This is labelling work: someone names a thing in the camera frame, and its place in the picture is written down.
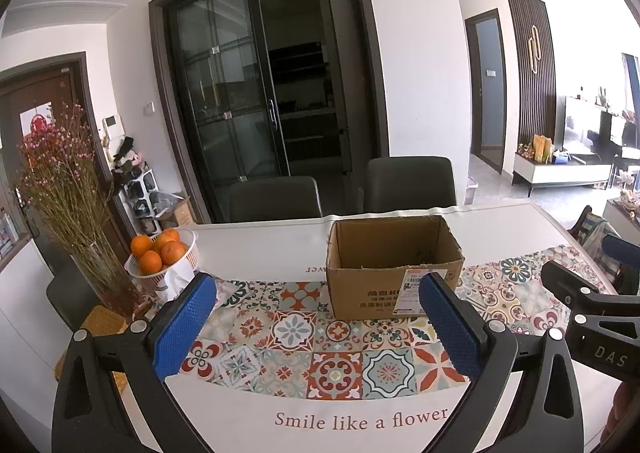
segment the wooden slat wall panel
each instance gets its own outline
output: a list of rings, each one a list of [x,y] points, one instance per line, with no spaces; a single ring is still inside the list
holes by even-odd
[[[542,0],[509,0],[518,53],[520,75],[520,122],[518,143],[530,143],[533,135],[553,138],[556,131],[556,60],[551,26]],[[538,27],[542,60],[538,73],[531,71],[529,38]]]

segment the tile pattern tablecloth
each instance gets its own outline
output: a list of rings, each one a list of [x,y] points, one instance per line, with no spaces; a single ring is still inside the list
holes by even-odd
[[[569,310],[542,287],[556,260],[606,292],[573,247],[465,267],[456,294],[513,332],[564,331]],[[356,401],[405,397],[468,382],[453,368],[425,317],[337,321],[324,282],[234,282],[180,373],[203,381],[299,399]]]

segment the television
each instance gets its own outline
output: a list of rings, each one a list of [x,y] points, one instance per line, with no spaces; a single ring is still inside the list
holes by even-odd
[[[567,97],[562,149],[574,155],[597,154],[601,113],[595,104]]]

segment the tv stand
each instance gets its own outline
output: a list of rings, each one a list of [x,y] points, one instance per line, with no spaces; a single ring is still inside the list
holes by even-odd
[[[528,184],[527,197],[530,197],[535,188],[586,186],[609,182],[610,164],[602,163],[599,158],[593,163],[591,159],[586,160],[583,156],[579,158],[587,163],[582,164],[572,159],[567,164],[543,164],[516,153],[513,161],[512,184]]]

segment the sliding glass door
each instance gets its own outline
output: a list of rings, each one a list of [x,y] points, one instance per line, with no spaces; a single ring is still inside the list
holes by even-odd
[[[180,109],[210,214],[238,181],[288,175],[258,0],[192,0],[171,12]]]

